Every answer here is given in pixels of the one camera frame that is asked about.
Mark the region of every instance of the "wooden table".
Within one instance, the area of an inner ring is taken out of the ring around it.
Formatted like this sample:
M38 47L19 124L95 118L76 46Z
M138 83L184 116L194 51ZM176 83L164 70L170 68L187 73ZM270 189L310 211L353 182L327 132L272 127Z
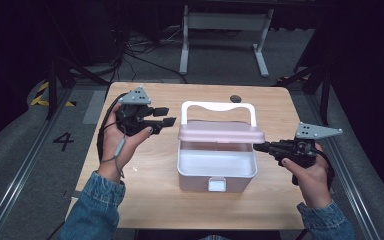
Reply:
M143 86L151 107L168 107L168 117L177 117L142 143L124 167L126 195L119 207L119 228L134 229L303 229L296 205L303 201L291 173L279 167L266 153L256 152L258 173L242 193L185 192L179 188L177 157L180 110L184 101L230 102L238 95L254 105L257 124L266 141L293 139L299 118L288 91L274 87L193 85L166 83L114 83L108 93L98 128L106 110L121 93ZM249 122L247 109L231 112L188 110L188 119L239 120ZM98 168L97 131L80 174L81 191L92 171Z

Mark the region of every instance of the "number 4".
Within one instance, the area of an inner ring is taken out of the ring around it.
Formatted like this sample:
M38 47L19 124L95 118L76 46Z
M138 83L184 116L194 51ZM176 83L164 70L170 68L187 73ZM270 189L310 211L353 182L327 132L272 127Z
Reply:
M62 152L65 151L65 148L67 147L67 143L73 143L74 140L70 140L71 133L65 132L61 137L54 140L54 143L64 143L62 146Z

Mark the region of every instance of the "metal rail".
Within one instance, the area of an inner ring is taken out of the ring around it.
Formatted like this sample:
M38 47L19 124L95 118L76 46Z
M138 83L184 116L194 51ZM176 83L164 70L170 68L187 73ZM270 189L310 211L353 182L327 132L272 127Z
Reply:
M323 121L318 113L319 105L314 95L306 95L307 101L310 105L313 115L317 118L318 123L322 125ZM364 204L364 201L358 191L357 186L355 185L351 174L348 171L346 161L342 157L338 145L334 138L325 139L331 152L332 157L329 158L333 167L335 168L337 176L342 182L342 185L345 189L345 192L348 196L351 207L354 210L355 216L360 224L361 229L365 239L380 239L379 234L376 230L376 227L367 211L367 208Z
M58 106L64 106L64 104L68 101L71 92L72 88L63 89L61 91L61 96L58 100ZM33 170L33 167L36 164L40 153L42 152L45 140L47 139L49 132L54 126L62 109L62 107L57 108L57 111L55 112L54 116L48 121L45 121L26 158L24 159L20 169L18 170L17 174L9 185L4 197L2 198L0 202L0 230L6 218L8 217L8 214L11 212L12 207L17 201L17 198L20 195L24 184L30 176L31 171Z

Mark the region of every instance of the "denim jacket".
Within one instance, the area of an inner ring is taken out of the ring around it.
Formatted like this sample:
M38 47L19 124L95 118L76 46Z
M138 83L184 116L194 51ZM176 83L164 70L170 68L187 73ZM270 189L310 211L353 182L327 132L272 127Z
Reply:
M125 185L109 181L93 172L61 229L59 239L111 239L117 228L117 208ZM313 239L354 239L351 223L335 202L324 208L299 204L304 226Z

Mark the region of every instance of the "gray gripper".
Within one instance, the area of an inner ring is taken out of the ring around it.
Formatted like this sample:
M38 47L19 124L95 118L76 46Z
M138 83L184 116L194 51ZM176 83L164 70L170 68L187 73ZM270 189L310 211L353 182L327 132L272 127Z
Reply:
M295 137L301 139L320 139L339 134L342 134L342 129L340 128L327 128L300 122Z
M151 99L146 94L145 89L138 87L121 97L118 102L121 104L147 105L151 103Z

